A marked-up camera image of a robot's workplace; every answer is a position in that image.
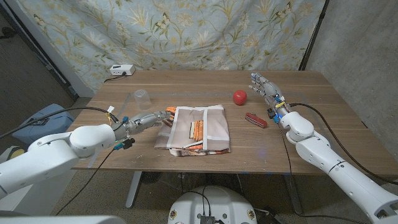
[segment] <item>electrical connector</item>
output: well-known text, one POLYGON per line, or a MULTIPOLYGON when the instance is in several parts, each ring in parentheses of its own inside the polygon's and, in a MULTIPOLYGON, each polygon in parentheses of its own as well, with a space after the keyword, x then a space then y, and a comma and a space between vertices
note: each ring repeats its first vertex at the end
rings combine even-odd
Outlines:
POLYGON ((112 113, 113 110, 114 110, 114 107, 113 107, 113 106, 109 106, 108 112, 109 112, 109 113, 112 113))
POLYGON ((134 65, 112 65, 109 70, 112 75, 122 75, 123 72, 126 72, 126 75, 132 75, 136 71, 136 68, 134 65))

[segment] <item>tablecloth curtain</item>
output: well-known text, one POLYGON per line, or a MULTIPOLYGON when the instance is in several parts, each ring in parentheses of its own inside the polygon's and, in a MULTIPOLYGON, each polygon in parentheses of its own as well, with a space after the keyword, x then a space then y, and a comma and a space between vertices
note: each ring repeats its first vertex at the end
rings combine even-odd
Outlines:
POLYGON ((297 70, 324 0, 17 0, 97 91, 138 70, 297 70))

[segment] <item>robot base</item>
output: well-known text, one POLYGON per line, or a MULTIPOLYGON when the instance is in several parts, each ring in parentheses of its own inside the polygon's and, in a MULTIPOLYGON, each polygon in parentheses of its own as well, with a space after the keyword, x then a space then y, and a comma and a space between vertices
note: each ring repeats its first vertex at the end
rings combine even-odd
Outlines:
MULTIPOLYGON (((192 191, 202 194, 203 188, 204 187, 198 187, 192 191)), ((257 223, 252 205, 233 190, 215 185, 207 186, 204 195, 209 200, 211 215, 209 215, 209 206, 204 198, 204 217, 202 196, 193 192, 183 194, 174 202, 170 209, 168 224, 200 224, 201 220, 202 223, 207 223, 205 219, 215 220, 216 223, 257 223)))

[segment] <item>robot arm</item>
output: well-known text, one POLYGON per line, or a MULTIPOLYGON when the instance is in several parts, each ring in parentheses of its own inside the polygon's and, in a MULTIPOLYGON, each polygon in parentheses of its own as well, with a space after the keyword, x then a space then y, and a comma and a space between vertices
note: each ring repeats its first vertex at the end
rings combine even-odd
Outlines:
POLYGON ((299 156, 328 174, 373 223, 398 222, 398 196, 384 190, 369 177, 346 162, 331 148, 328 140, 317 133, 310 121, 292 111, 280 89, 258 73, 252 73, 249 86, 265 98, 271 107, 268 115, 288 129, 286 137, 296 145, 299 156))
POLYGON ((125 141, 130 135, 141 133, 169 117, 170 112, 166 111, 142 113, 113 127, 107 124, 82 126, 71 132, 44 136, 33 142, 27 153, 0 164, 0 199, 25 186, 62 174, 79 159, 111 147, 115 141, 125 141))

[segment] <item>power cord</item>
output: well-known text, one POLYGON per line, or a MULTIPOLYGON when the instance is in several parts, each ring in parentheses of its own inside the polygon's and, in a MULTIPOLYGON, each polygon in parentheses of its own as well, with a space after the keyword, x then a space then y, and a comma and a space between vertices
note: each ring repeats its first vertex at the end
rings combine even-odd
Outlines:
MULTIPOLYGON (((204 197, 205 197, 205 189, 206 189, 207 185, 205 185, 205 187, 203 188, 202 192, 201 192, 201 201, 203 202, 203 214, 205 214, 204 208, 205 208, 205 201, 204 201, 204 197)), ((211 216, 211 210, 210 210, 210 203, 209 200, 207 200, 207 203, 209 204, 209 216, 211 216)))
MULTIPOLYGON (((15 128, 15 129, 13 129, 13 130, 7 132, 6 134, 2 134, 2 135, 0 136, 0 139, 3 139, 3 138, 7 137, 8 135, 10 135, 10 134, 12 134, 12 133, 14 133, 14 132, 21 130, 22 128, 26 128, 26 127, 28 127, 28 126, 30 126, 30 125, 32 125, 32 124, 34 124, 34 123, 36 123, 36 122, 38 122, 38 121, 40 121, 40 120, 43 120, 43 119, 45 119, 45 118, 49 118, 49 117, 51 117, 51 116, 53 116, 53 115, 56 115, 56 114, 59 114, 59 113, 65 112, 65 111, 82 110, 82 109, 86 109, 86 110, 96 110, 96 111, 100 111, 100 112, 104 112, 104 113, 109 113, 109 112, 107 112, 107 111, 104 110, 104 109, 101 109, 101 108, 94 108, 94 107, 90 107, 90 106, 79 106, 79 107, 75 107, 75 108, 67 108, 67 109, 63 109, 63 110, 59 110, 59 111, 56 111, 56 112, 47 114, 47 115, 45 115, 45 116, 43 116, 43 117, 41 117, 41 118, 34 119, 33 121, 29 121, 28 123, 23 124, 23 125, 19 126, 18 128, 15 128)), ((109 113, 109 115, 110 115, 110 117, 112 118, 113 122, 116 123, 116 122, 119 121, 113 114, 109 113)))
MULTIPOLYGON (((290 188, 292 188, 292 177, 293 177, 292 164, 290 163, 289 152, 288 152, 287 147, 286 147, 285 137, 284 137, 284 134, 282 132, 282 128, 280 128, 279 124, 278 124, 278 127, 279 127, 279 131, 280 131, 280 135, 282 136, 282 140, 284 142, 284 146, 285 146, 285 150, 286 150, 286 154, 287 154, 287 160, 289 161, 289 171, 290 171, 290 176, 291 176, 291 178, 290 178, 290 188)), ((290 203, 292 204, 292 207, 293 207, 292 198, 289 197, 289 199, 290 199, 290 203)), ((352 219, 344 218, 344 217, 336 217, 336 216, 333 216, 333 215, 301 215, 301 214, 297 213, 294 208, 293 208, 293 212, 296 215, 298 215, 300 217, 305 217, 305 218, 335 218, 335 219, 339 219, 339 220, 346 220, 346 221, 353 222, 353 223, 366 224, 366 223, 361 222, 361 221, 352 220, 352 219)))
POLYGON ((111 153, 112 153, 113 151, 114 151, 114 149, 112 149, 112 150, 108 153, 108 155, 105 157, 105 159, 101 162, 101 164, 100 164, 100 165, 98 166, 98 168, 95 170, 94 174, 91 175, 91 177, 88 179, 87 183, 79 190, 79 192, 77 192, 77 194, 76 194, 72 199, 69 200, 69 202, 68 202, 66 205, 64 205, 64 206, 57 212, 56 215, 59 215, 59 213, 62 212, 62 210, 63 210, 64 208, 66 208, 66 207, 70 204, 70 202, 72 202, 72 201, 85 189, 85 187, 90 183, 90 181, 92 180, 92 178, 94 177, 94 175, 98 172, 98 170, 100 169, 100 167, 102 166, 102 164, 104 164, 105 160, 111 155, 111 153))
MULTIPOLYGON (((211 215, 210 203, 209 203, 209 200, 207 199, 207 197, 204 194, 201 194, 199 192, 194 192, 192 190, 189 190, 186 193, 195 193, 195 194, 201 195, 202 198, 205 198, 206 201, 207 201, 207 204, 209 205, 209 216, 211 215)), ((205 202, 204 201, 203 201, 203 215, 205 215, 205 202)))
POLYGON ((123 124, 124 124, 124 122, 120 122, 119 127, 117 127, 116 129, 114 129, 113 131, 116 131, 117 129, 119 129, 123 124))
POLYGON ((326 122, 326 119, 323 117, 323 115, 321 114, 321 112, 319 112, 317 109, 313 108, 310 105, 306 105, 305 103, 291 103, 290 107, 294 107, 294 106, 305 106, 307 108, 310 108, 311 110, 315 111, 323 120, 323 122, 325 123, 325 125, 328 127, 331 135, 334 137, 334 139, 336 139, 336 142, 338 143, 338 145, 343 149, 343 151, 347 154, 347 156, 353 161, 355 162, 356 165, 358 165, 360 168, 362 168, 362 170, 364 170, 365 172, 367 172, 368 174, 372 175, 373 177, 383 180, 385 182, 388 182, 390 184, 395 184, 398 185, 398 182, 386 179, 384 177, 381 177, 377 174, 374 174, 373 172, 371 172, 370 170, 368 170, 367 168, 365 168, 364 166, 362 166, 348 151, 347 149, 342 145, 342 143, 339 141, 339 139, 337 138, 337 136, 335 135, 335 133, 331 130, 329 124, 326 122))
POLYGON ((182 173, 180 173, 180 179, 181 179, 181 194, 184 194, 184 186, 182 183, 182 173))
POLYGON ((239 178, 239 174, 236 174, 236 176, 238 177, 239 186, 241 187, 242 196, 245 197, 244 192, 243 192, 243 188, 242 188, 241 179, 239 178))
POLYGON ((118 78, 121 78, 121 77, 124 77, 124 76, 126 76, 126 72, 123 72, 121 75, 118 75, 118 76, 116 76, 114 78, 107 78, 104 82, 107 82, 107 81, 110 81, 110 80, 115 80, 115 79, 118 79, 118 78))

